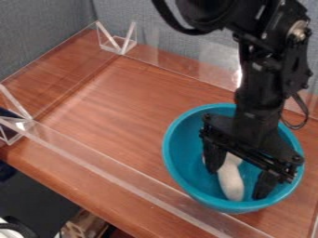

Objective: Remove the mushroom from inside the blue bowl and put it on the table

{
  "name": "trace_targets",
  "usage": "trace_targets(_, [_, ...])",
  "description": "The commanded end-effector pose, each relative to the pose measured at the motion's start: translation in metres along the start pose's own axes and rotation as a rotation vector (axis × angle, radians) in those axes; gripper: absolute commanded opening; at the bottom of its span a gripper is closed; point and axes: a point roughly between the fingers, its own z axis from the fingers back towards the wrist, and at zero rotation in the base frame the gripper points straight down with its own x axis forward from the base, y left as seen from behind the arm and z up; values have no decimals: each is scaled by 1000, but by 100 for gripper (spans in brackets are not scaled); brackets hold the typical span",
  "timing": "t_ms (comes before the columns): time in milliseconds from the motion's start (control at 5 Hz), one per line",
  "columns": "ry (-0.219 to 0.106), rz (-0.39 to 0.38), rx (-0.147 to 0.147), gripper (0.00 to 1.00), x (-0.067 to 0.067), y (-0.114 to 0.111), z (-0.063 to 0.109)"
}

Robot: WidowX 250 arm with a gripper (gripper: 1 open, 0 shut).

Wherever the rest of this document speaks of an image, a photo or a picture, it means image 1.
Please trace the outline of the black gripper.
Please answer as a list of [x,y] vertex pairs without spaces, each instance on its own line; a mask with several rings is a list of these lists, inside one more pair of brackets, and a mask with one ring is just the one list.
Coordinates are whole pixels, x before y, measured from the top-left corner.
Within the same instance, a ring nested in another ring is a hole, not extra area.
[[278,183],[293,183],[303,155],[279,134],[282,107],[249,108],[234,106],[234,114],[203,114],[199,137],[203,142],[206,169],[215,174],[227,153],[233,153],[261,169],[253,198],[265,199]]

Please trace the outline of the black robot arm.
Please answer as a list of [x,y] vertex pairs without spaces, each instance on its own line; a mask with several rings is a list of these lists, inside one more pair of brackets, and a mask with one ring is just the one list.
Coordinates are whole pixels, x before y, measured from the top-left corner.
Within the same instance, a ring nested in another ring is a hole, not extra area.
[[203,159],[211,173],[221,170],[227,153],[258,166],[262,172],[253,197],[263,199],[277,184],[294,180],[297,167],[305,163],[281,138],[278,125],[286,122],[286,99],[294,99],[302,111],[309,109],[298,94],[313,76],[307,9],[298,0],[175,0],[186,21],[180,24],[166,0],[151,2],[167,25],[180,33],[233,32],[242,69],[235,115],[203,116]]

